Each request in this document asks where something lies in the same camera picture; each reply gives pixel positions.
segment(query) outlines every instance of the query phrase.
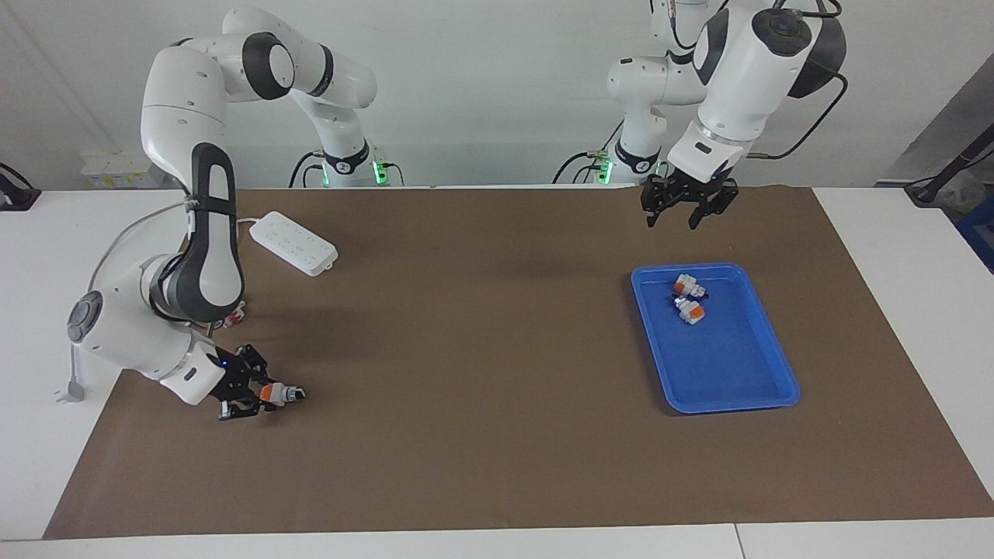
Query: table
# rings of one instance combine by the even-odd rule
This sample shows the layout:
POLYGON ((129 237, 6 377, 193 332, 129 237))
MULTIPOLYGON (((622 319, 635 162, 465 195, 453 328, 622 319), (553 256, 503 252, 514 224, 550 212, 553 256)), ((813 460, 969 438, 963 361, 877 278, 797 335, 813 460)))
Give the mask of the table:
MULTIPOLYGON (((994 482, 994 449, 988 442, 994 426, 994 411, 986 405, 986 400, 994 388, 994 379, 986 371, 990 363, 994 363, 994 348, 984 342, 990 339, 994 330, 991 314, 994 279, 939 212, 914 208, 901 192, 820 189, 817 195, 990 492, 994 482), (921 243, 908 243, 910 237, 921 239, 921 243), (942 293, 921 296, 927 292, 922 285, 950 285, 949 279, 956 291, 968 293, 968 296, 950 296, 943 302, 939 302, 942 293)), ((16 262, 15 259, 25 262, 33 250, 45 248, 46 251, 44 258, 31 259, 31 265, 25 267, 22 274, 0 277, 3 292, 23 291, 29 285, 41 286, 29 290, 26 296, 11 301, 13 306, 8 306, 13 315, 26 318, 20 323, 5 320, 0 326, 2 339, 9 340, 16 334, 26 340, 24 345, 14 351, 5 351, 0 357, 7 365, 0 374, 8 375, 9 385, 17 386, 22 395, 0 412, 0 425, 3 426, 0 437, 5 448, 10 450, 0 458, 0 464, 8 473, 0 484, 0 500, 19 503, 14 507, 4 506, 0 512, 0 537, 32 539, 40 536, 112 385, 113 379, 109 375, 99 380, 84 379, 90 388, 86 402, 71 406, 54 403, 51 392, 59 387, 67 369, 68 349, 63 338, 65 309, 70 308, 82 293, 91 263, 117 231, 135 217, 178 199, 178 193, 173 192, 48 193, 30 214, 18 216, 18 221, 0 221, 0 232, 5 239, 0 255, 4 262, 16 262), (76 246, 56 248, 53 238, 59 227, 81 228, 86 230, 86 235, 77 237, 76 246)), ((182 213, 176 211, 149 224, 140 235, 122 245, 107 272, 113 274, 115 267, 120 271, 120 267, 126 267, 141 256, 175 248, 182 236, 182 220, 182 213)), ((729 553, 729 557, 739 557, 742 556, 741 542, 750 559, 823 556, 817 553, 858 557, 876 556, 868 538, 880 537, 886 549, 899 550, 905 544, 909 547, 905 556, 927 556, 928 548, 914 540, 927 537, 943 545, 942 549, 950 555, 980 557, 991 547, 990 536, 986 536, 986 540, 981 536, 994 532, 992 527, 994 520, 980 519, 321 536, 191 536, 104 540, 87 544, 5 543, 0 547, 0 554, 47 556, 65 553, 69 549, 65 546, 76 546, 72 547, 76 554, 90 549, 94 554, 105 556, 144 546, 175 556, 184 549, 193 549, 192 546, 198 549, 216 546, 220 550, 222 546, 230 549, 234 543, 242 545, 251 541, 260 550, 271 546, 285 551, 284 546, 292 545, 304 554, 338 548, 343 550, 343 556, 356 556, 363 553, 362 550, 373 556, 378 549, 383 554, 395 545, 399 546, 395 549, 403 548, 411 556, 439 549, 458 549, 463 555, 497 557, 506 555, 507 550, 514 547, 526 547, 536 556, 618 556, 616 550, 621 549, 632 557, 660 556, 660 552, 667 557, 724 557, 723 552, 729 553), (248 539, 242 542, 238 538, 248 539), (821 545, 825 540, 830 540, 832 546, 821 545)), ((525 552, 516 554, 527 556, 525 552)))

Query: power outlet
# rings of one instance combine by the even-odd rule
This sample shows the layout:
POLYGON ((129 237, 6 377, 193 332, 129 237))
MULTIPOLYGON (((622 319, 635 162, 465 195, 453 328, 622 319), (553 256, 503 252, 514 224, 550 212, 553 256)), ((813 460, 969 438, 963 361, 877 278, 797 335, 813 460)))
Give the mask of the power outlet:
POLYGON ((82 171, 93 188, 163 188, 166 174, 143 155, 92 155, 82 171))
POLYGON ((311 277, 331 269, 338 260, 334 245, 279 212, 266 214, 248 228, 248 233, 257 243, 311 277))

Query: cable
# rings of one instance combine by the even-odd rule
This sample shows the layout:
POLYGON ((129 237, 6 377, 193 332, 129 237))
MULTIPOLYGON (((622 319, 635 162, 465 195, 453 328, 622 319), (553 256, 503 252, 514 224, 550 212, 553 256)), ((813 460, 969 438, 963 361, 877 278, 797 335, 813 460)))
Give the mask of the cable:
POLYGON ((8 165, 6 163, 0 162, 0 168, 3 168, 3 170, 5 170, 8 173, 14 175, 14 177, 17 180, 23 182, 25 184, 25 186, 27 186, 28 188, 31 188, 31 189, 35 188, 34 186, 31 186, 31 181, 29 181, 28 179, 24 178, 24 175, 22 175, 21 173, 17 172, 17 169, 15 169, 14 167, 11 167, 10 165, 8 165))
POLYGON ((578 184, 577 181, 580 180, 580 173, 586 171, 586 176, 589 177, 590 171, 595 171, 599 168, 600 167, 598 167, 597 165, 588 165, 586 167, 581 167, 580 170, 577 171, 577 174, 573 176, 573 184, 578 184))
MULTIPOLYGON (((966 165, 965 167, 963 167, 962 169, 960 169, 960 172, 963 172, 963 171, 965 171, 966 169, 969 169, 970 167, 973 167, 973 166, 975 166, 975 165, 979 165, 980 163, 982 163, 982 162, 983 162, 983 161, 984 161, 985 159, 987 159, 987 158, 988 158, 988 157, 990 157, 991 155, 994 155, 994 149, 992 149, 992 150, 988 151, 988 152, 987 152, 987 154, 986 154, 986 155, 984 155, 983 157, 979 157, 979 158, 977 158, 977 159, 974 159, 973 161, 970 161, 970 164, 969 164, 969 165, 966 165)), ((912 181, 912 182, 909 182, 909 183, 905 183, 905 184, 902 184, 902 185, 901 185, 901 187, 902 187, 902 188, 908 188, 908 187, 911 187, 911 186, 914 186, 914 185, 916 185, 916 184, 921 184, 921 183, 923 183, 923 182, 927 182, 927 181, 930 181, 930 180, 934 180, 934 179, 936 179, 936 178, 938 178, 938 175, 932 175, 932 176, 930 176, 930 177, 924 177, 924 178, 920 178, 920 179, 917 179, 917 180, 914 180, 914 181, 912 181)))
MULTIPOLYGON (((820 65, 820 64, 818 64, 818 63, 816 63, 814 61, 810 61, 809 60, 808 62, 810 62, 811 64, 817 66, 818 68, 820 68, 822 70, 825 70, 827 72, 832 72, 831 70, 828 70, 824 66, 822 66, 822 65, 820 65)), ((842 100, 842 96, 845 95, 846 91, 849 89, 849 80, 846 80, 845 76, 839 74, 838 72, 832 72, 832 78, 836 78, 840 82, 842 82, 842 88, 839 90, 839 94, 836 95, 835 100, 833 100, 832 103, 828 105, 828 108, 825 109, 825 112, 821 113, 821 116, 819 116, 818 119, 814 121, 814 124, 812 124, 811 127, 808 128, 808 131, 805 132, 803 136, 801 136, 801 139, 799 139, 797 141, 797 143, 795 143, 793 145, 793 147, 791 147, 790 149, 784 151, 783 153, 780 153, 779 155, 770 155, 768 153, 761 153, 761 152, 759 152, 759 153, 750 153, 749 155, 746 156, 746 158, 747 159, 765 159, 765 160, 770 160, 770 161, 775 160, 775 159, 783 159, 784 157, 786 157, 786 156, 790 155, 791 153, 793 153, 794 151, 796 151, 798 147, 800 147, 801 145, 803 145, 804 142, 807 141, 807 139, 809 137, 811 137, 811 134, 813 134, 814 131, 816 129, 818 129, 818 126, 822 123, 823 120, 825 120, 825 118, 828 116, 828 114, 830 112, 832 112, 832 109, 835 108, 835 105, 839 104, 839 101, 842 100)))
POLYGON ((834 12, 801 12, 801 15, 806 18, 822 18, 822 19, 832 19, 837 18, 842 15, 842 4, 839 4, 839 0, 827 0, 829 4, 835 7, 834 12))
POLYGON ((313 171, 314 169, 317 169, 317 170, 322 171, 322 172, 324 171, 324 168, 321 167, 321 165, 311 165, 311 166, 307 167, 306 169, 304 169, 304 178, 303 178, 304 188, 307 188, 307 173, 310 172, 310 171, 313 171))
POLYGON ((93 291, 93 286, 96 284, 96 276, 100 273, 100 269, 103 268, 103 264, 107 262, 107 258, 110 256, 110 253, 112 253, 113 250, 117 248, 117 245, 124 239, 124 237, 128 233, 133 231, 134 228, 138 227, 142 223, 154 218, 155 216, 164 214, 169 210, 172 210, 173 208, 179 208, 180 206, 186 206, 186 202, 177 202, 175 204, 170 204, 165 208, 160 208, 152 212, 151 214, 148 214, 145 217, 139 218, 138 220, 131 223, 131 225, 125 227, 120 233, 118 233, 117 238, 115 238, 113 242, 110 243, 110 246, 107 247, 107 250, 103 253, 103 256, 100 257, 100 260, 96 263, 96 268, 93 269, 93 274, 89 277, 89 284, 86 286, 86 292, 89 293, 90 291, 93 291))
POLYGON ((398 165, 397 163, 384 163, 383 166, 385 168, 394 167, 395 169, 397 169, 398 174, 401 175, 401 186, 408 186, 407 181, 404 180, 404 169, 402 169, 400 165, 398 165))
POLYGON ((673 31, 673 40, 677 42, 677 47, 685 51, 693 51, 697 48, 697 41, 694 41, 693 45, 684 45, 680 41, 680 36, 677 34, 677 6, 676 3, 673 4, 673 15, 670 16, 670 29, 673 31))
MULTIPOLYGON (((99 275, 100 270, 103 268, 103 264, 107 262, 107 258, 110 256, 110 253, 112 253, 113 250, 117 248, 117 245, 120 244, 120 242, 124 239, 124 237, 127 236, 128 233, 134 231, 134 229, 139 225, 141 225, 142 223, 160 214, 164 214, 169 210, 172 210, 173 208, 179 208, 180 206, 186 206, 186 202, 177 202, 176 204, 171 204, 169 206, 166 206, 165 208, 160 208, 144 217, 135 220, 134 222, 131 223, 131 225, 125 227, 120 233, 118 233, 117 237, 114 238, 114 240, 110 243, 110 246, 107 247, 107 250, 103 252, 103 255, 100 257, 100 260, 97 261, 96 267, 93 268, 93 273, 89 276, 89 283, 86 285, 86 292, 89 293, 90 291, 93 291, 93 286, 96 284, 96 277, 97 275, 99 275)), ((72 386, 74 384, 77 384, 79 382, 79 378, 80 377, 78 373, 78 366, 76 360, 76 345, 70 344, 70 377, 69 377, 70 385, 72 386)), ((71 393, 72 390, 70 391, 70 394, 64 394, 61 398, 66 399, 68 401, 72 401, 73 395, 71 393)))
POLYGON ((300 167, 304 164, 304 161, 306 161, 310 157, 320 157, 320 156, 321 156, 320 151, 308 151, 307 153, 301 155, 300 159, 297 160, 297 164, 293 166, 293 172, 290 173, 290 184, 287 185, 286 188, 293 188, 293 183, 296 182, 297 180, 297 173, 300 172, 300 167))
POLYGON ((563 171, 565 171, 566 168, 570 166, 570 163, 573 163, 574 161, 576 161, 577 159, 580 159, 582 157, 589 157, 589 155, 587 154, 586 151, 581 151, 580 153, 578 153, 578 154, 570 157, 569 159, 567 159, 566 162, 563 163, 563 165, 560 167, 560 170, 556 171, 556 176, 553 177, 552 184, 556 184, 556 183, 559 182, 560 176, 563 174, 563 171))
MULTIPOLYGON (((604 143, 604 145, 600 147, 600 151, 604 151, 607 149, 607 146, 610 145, 611 140, 614 139, 614 136, 617 135, 618 130, 621 129, 621 126, 623 124, 624 124, 624 118, 621 120, 621 122, 618 123, 618 126, 614 127, 614 132, 612 132, 611 135, 607 137, 607 141, 604 143)), ((583 177, 583 182, 585 183, 589 178, 590 178, 590 170, 588 169, 586 175, 583 177)))
POLYGON ((992 154, 994 154, 994 149, 992 149, 992 150, 988 151, 988 152, 987 152, 987 155, 984 155, 984 156, 983 156, 983 157, 981 157, 980 159, 977 159, 977 160, 973 161, 972 163, 970 163, 969 165, 967 165, 967 166, 963 167, 963 170, 965 171, 966 169, 969 169, 970 167, 973 167, 974 165, 979 165, 980 163, 982 163, 982 162, 983 162, 983 160, 984 160, 984 159, 987 159, 987 158, 988 158, 988 157, 990 157, 990 156, 991 156, 992 154))

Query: tray rim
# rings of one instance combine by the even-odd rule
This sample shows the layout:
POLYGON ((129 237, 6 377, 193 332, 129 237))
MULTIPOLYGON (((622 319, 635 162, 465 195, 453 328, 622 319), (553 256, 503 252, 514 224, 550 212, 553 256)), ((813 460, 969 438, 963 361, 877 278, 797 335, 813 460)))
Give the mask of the tray rim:
POLYGON ((696 264, 685 264, 685 265, 659 265, 659 266, 643 266, 635 269, 631 273, 631 283, 632 290, 635 293, 635 300, 638 304, 639 313, 642 315, 642 324, 645 328, 646 337, 648 337, 649 345, 652 349, 652 360, 656 364, 656 374, 659 376, 659 380, 663 386, 663 395, 666 397, 666 401, 673 407, 674 410, 682 414, 688 415, 699 415, 699 414, 717 414, 725 412, 741 412, 749 410, 773 410, 778 408, 788 408, 790 406, 796 405, 801 399, 801 389, 800 384, 797 382, 797 376, 794 374, 793 368, 790 366, 790 361, 787 359, 786 353, 783 351, 783 345, 780 343, 779 337, 776 335, 776 330, 773 329, 772 322, 769 321, 769 316, 766 314, 766 309, 762 305, 759 299, 759 294, 755 290, 755 286, 752 284, 752 278, 749 276, 746 269, 742 266, 732 263, 732 262, 719 262, 719 263, 696 263, 696 264), (755 303, 755 308, 758 310, 759 318, 762 319, 760 328, 765 330, 763 334, 768 335, 770 339, 774 342, 774 350, 776 356, 782 361, 783 367, 790 381, 790 394, 778 400, 777 403, 773 405, 744 405, 727 407, 721 409, 713 409, 708 407, 688 407, 682 401, 675 398, 672 395, 673 389, 670 384, 669 375, 666 373, 666 369, 660 360, 658 355, 661 354, 661 349, 658 347, 656 342, 656 333, 653 328, 652 322, 648 317, 646 312, 645 300, 642 297, 642 292, 639 290, 639 286, 646 281, 641 281, 640 278, 653 272, 680 272, 689 273, 691 270, 697 269, 707 269, 712 270, 715 268, 731 268, 737 273, 742 274, 745 278, 745 287, 749 295, 751 295, 752 301, 755 303))

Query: gray cable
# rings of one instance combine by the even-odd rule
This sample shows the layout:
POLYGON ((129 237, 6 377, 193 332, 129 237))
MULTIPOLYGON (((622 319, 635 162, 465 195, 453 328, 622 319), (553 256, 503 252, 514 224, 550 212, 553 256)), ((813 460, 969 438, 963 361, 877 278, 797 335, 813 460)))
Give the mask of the gray cable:
POLYGON ((86 292, 93 291, 93 286, 96 284, 96 276, 100 273, 100 269, 103 268, 103 264, 107 262, 107 258, 110 256, 110 253, 112 253, 113 250, 117 248, 117 245, 124 239, 124 236, 126 236, 128 233, 131 233, 131 231, 134 230, 134 228, 154 218, 155 216, 158 216, 159 214, 164 214, 169 210, 172 210, 173 208, 179 208, 180 206, 186 206, 186 202, 177 202, 175 204, 166 206, 165 208, 160 208, 152 212, 151 214, 148 214, 145 217, 137 219, 131 225, 125 227, 123 231, 118 233, 117 238, 114 239, 112 243, 110 243, 110 246, 107 247, 106 252, 103 253, 103 256, 100 257, 99 262, 96 263, 96 268, 93 269, 93 274, 92 276, 89 277, 89 285, 86 286, 86 292))
MULTIPOLYGON (((118 233, 117 237, 113 240, 112 243, 110 243, 110 246, 107 247, 107 250, 103 253, 103 256, 100 257, 99 262, 96 263, 96 268, 93 269, 93 274, 90 275, 90 277, 89 277, 89 284, 86 286, 86 292, 89 293, 90 291, 93 291, 93 286, 96 284, 96 276, 100 273, 100 269, 103 268, 103 264, 107 262, 107 258, 110 257, 110 253, 112 253, 113 250, 115 248, 117 248, 117 245, 120 244, 120 242, 124 239, 124 237, 128 233, 131 233, 131 231, 133 231, 134 228, 138 227, 142 223, 144 223, 144 222, 146 222, 146 221, 148 221, 148 220, 150 220, 150 219, 152 219, 152 218, 154 218, 154 217, 156 217, 156 216, 158 216, 160 214, 164 214, 164 213, 168 212, 169 210, 172 210, 173 208, 179 208, 180 206, 186 206, 186 202, 177 202, 175 204, 171 204, 169 206, 166 206, 165 208, 160 208, 160 209, 152 212, 151 214, 148 214, 147 216, 144 216, 142 218, 139 218, 139 219, 135 220, 133 223, 131 223, 131 225, 125 227, 120 233, 118 233)), ((73 390, 73 385, 74 384, 77 385, 79 383, 79 376, 77 374, 76 345, 75 344, 70 344, 70 377, 69 377, 69 382, 70 382, 69 390, 66 393, 63 393, 63 395, 60 396, 60 399, 63 399, 63 400, 66 400, 66 401, 70 401, 70 402, 82 400, 83 399, 82 395, 73 396, 73 391, 74 391, 73 390)))

